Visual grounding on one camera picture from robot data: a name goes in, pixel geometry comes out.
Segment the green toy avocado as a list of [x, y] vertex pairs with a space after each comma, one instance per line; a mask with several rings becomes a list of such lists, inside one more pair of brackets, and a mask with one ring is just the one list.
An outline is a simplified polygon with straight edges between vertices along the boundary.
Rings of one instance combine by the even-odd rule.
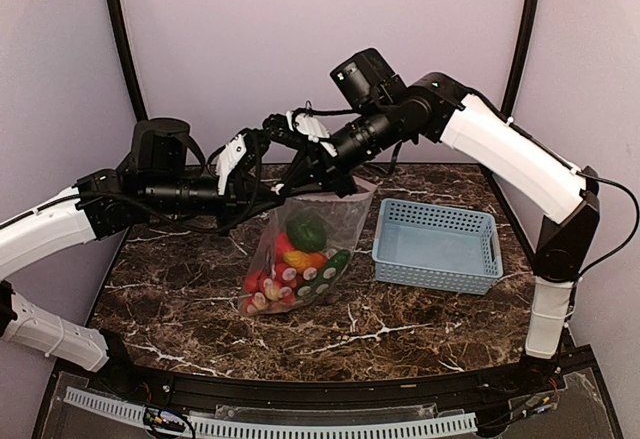
[[325, 223], [314, 215], [295, 215], [288, 219], [286, 233], [295, 248], [305, 253], [319, 252], [327, 244]]

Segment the red toy fruit ball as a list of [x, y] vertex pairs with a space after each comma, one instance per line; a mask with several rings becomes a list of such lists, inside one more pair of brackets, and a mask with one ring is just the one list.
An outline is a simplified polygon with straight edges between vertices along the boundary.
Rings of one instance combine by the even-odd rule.
[[280, 233], [276, 238], [276, 262], [281, 263], [284, 261], [284, 255], [295, 251], [295, 246], [290, 242], [286, 232]]

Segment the clear zip top bag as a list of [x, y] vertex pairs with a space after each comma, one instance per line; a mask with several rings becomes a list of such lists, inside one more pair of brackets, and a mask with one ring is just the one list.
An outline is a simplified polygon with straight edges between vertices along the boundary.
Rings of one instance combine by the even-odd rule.
[[306, 307], [344, 275], [377, 189], [361, 178], [355, 185], [353, 195], [299, 196], [269, 212], [239, 297], [240, 314]]

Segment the orange red toy mango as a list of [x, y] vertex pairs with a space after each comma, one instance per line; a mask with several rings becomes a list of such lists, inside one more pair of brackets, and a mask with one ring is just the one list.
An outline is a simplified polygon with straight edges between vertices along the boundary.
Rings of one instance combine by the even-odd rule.
[[320, 253], [305, 253], [302, 251], [294, 250], [283, 254], [284, 261], [299, 273], [304, 272], [309, 268], [316, 270], [322, 269], [328, 262], [327, 257]]

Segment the green toy cucumber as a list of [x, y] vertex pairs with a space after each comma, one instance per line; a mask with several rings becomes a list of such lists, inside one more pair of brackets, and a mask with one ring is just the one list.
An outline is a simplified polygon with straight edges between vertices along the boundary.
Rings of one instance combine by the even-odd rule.
[[339, 250], [328, 259], [328, 262], [316, 274], [306, 281], [296, 292], [296, 296], [303, 300], [322, 295], [342, 275], [351, 260], [351, 252]]

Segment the red lychee bunch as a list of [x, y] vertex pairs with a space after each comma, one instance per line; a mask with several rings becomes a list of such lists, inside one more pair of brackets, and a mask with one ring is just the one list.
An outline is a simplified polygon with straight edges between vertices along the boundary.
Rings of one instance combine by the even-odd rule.
[[297, 302], [297, 285], [297, 271], [285, 263], [276, 264], [270, 273], [252, 272], [244, 282], [240, 310], [248, 315], [286, 312]]

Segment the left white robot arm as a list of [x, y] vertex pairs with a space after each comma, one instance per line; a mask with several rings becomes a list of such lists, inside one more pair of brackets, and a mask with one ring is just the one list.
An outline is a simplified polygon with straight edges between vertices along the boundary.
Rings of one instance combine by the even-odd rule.
[[101, 370], [120, 395], [141, 386], [140, 371], [122, 356], [111, 333], [74, 324], [16, 292], [8, 278], [41, 259], [99, 241], [156, 219], [181, 226], [190, 216], [214, 216], [223, 234], [256, 215], [271, 192], [261, 182], [262, 159], [273, 136], [246, 128], [205, 156], [179, 119], [138, 123], [130, 152], [115, 169], [77, 180], [53, 198], [1, 225], [1, 338]]

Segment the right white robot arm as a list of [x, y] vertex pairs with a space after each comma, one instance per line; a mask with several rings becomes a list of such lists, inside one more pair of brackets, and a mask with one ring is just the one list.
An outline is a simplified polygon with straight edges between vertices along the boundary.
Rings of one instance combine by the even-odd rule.
[[525, 341], [528, 355], [510, 372], [521, 393], [534, 391], [570, 318], [575, 289], [590, 270], [585, 259], [600, 222], [604, 179], [562, 158], [503, 115], [477, 90], [443, 73], [406, 85], [375, 48], [354, 54], [330, 77], [356, 119], [334, 133], [322, 112], [286, 114], [301, 150], [274, 190], [289, 196], [310, 184], [344, 197], [354, 193], [351, 171], [380, 152], [425, 137], [459, 151], [510, 183], [543, 212], [534, 253], [534, 298]]

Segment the light blue plastic basket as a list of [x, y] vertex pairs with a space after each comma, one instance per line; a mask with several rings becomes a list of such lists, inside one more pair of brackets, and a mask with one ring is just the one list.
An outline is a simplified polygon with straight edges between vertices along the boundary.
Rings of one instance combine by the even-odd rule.
[[503, 276], [495, 219], [484, 212], [387, 198], [372, 259], [379, 282], [486, 294]]

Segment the left black frame post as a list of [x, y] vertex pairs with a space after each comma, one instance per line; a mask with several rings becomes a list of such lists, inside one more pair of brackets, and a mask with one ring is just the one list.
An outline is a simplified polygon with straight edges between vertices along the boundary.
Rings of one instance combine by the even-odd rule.
[[129, 101], [137, 122], [148, 120], [148, 113], [134, 64], [121, 0], [106, 0], [112, 34]]

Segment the black frame post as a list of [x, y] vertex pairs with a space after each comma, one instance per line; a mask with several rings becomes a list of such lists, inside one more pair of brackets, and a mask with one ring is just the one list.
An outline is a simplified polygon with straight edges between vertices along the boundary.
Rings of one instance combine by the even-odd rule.
[[148, 113], [134, 64], [121, 0], [106, 0], [112, 34], [129, 101], [137, 122], [148, 120]]
[[514, 112], [533, 35], [538, 1], [523, 0], [511, 66], [499, 108], [503, 117], [511, 116]]

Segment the black front rail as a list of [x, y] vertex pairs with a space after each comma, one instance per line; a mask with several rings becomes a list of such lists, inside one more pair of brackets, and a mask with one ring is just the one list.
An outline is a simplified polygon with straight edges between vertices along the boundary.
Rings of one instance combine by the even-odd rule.
[[219, 406], [267, 409], [365, 409], [435, 404], [441, 410], [506, 410], [522, 397], [549, 393], [560, 403], [585, 392], [601, 403], [605, 388], [592, 349], [568, 348], [552, 361], [517, 363], [471, 372], [363, 382], [284, 382], [170, 373], [124, 364], [95, 375], [62, 363], [49, 379], [44, 405], [63, 397], [68, 386], [176, 412], [214, 411]]

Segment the right black frame post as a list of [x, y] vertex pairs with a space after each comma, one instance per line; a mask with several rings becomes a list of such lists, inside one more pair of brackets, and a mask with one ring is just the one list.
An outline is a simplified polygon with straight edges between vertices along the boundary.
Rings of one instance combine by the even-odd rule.
[[499, 108], [503, 117], [511, 116], [514, 112], [533, 35], [538, 1], [523, 0], [511, 66]]

